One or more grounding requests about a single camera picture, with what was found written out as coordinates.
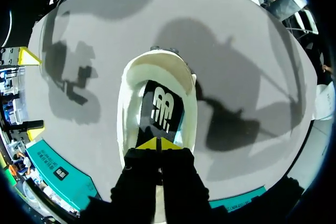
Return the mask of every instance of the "floor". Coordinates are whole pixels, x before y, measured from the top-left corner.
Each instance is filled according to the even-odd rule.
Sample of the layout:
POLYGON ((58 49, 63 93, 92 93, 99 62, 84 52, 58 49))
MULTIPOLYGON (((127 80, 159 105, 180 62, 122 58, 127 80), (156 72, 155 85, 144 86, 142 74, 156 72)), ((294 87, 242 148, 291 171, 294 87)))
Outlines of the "floor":
POLYGON ((297 159, 288 177, 298 180, 299 185, 305 190, 313 182, 324 159, 329 144, 332 120, 314 121, 305 147, 297 159))
POLYGON ((296 178, 304 189, 311 184, 323 161, 329 143, 333 119, 314 121, 313 127, 296 165, 288 176, 296 178))

